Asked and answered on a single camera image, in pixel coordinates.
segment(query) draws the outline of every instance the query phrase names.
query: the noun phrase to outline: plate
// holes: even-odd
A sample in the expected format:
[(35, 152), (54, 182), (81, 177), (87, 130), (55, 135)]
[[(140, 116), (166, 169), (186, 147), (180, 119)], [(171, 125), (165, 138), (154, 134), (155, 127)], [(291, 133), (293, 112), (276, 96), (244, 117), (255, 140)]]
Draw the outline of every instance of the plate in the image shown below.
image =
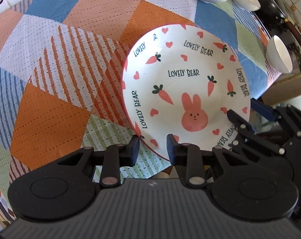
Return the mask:
[(123, 66), (126, 114), (141, 140), (168, 159), (166, 136), (211, 150), (237, 132), (226, 111), (250, 116), (250, 91), (234, 51), (213, 34), (167, 25), (145, 34)]

